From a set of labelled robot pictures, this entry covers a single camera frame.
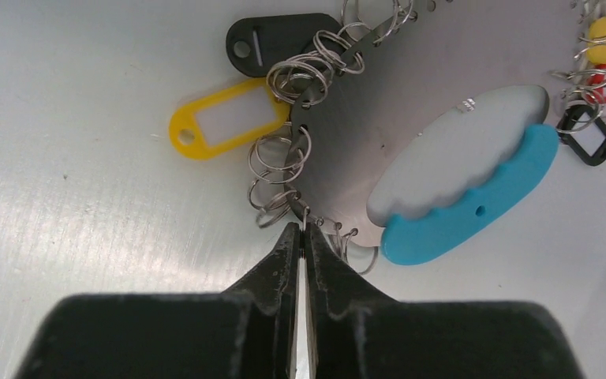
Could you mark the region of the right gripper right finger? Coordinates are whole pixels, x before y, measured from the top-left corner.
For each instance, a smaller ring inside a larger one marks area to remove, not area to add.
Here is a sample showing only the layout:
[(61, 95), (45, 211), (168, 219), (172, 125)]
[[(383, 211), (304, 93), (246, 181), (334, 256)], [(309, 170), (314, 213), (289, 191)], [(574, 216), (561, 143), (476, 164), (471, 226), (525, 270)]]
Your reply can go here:
[(314, 378), (581, 378), (558, 321), (521, 301), (400, 302), (322, 231), (302, 235)]

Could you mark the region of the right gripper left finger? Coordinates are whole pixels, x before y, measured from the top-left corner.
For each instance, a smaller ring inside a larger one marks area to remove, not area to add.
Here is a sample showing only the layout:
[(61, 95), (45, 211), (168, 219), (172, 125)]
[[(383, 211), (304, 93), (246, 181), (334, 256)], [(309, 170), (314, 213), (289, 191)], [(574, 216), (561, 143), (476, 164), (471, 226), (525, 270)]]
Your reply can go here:
[(292, 378), (301, 228), (217, 293), (79, 294), (40, 325), (18, 378)]

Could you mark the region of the metal key organizer ring plate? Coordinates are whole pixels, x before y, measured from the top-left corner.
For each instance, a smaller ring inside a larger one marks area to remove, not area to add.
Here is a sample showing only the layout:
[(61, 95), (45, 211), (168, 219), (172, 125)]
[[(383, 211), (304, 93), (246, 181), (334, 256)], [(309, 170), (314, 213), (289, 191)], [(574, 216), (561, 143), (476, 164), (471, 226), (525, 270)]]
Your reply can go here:
[(586, 52), (606, 1), (397, 1), (376, 28), (319, 30), (265, 79), (291, 106), (288, 153), (259, 180), (295, 215), (397, 265), (432, 261), (535, 189), (565, 111), (604, 110)]

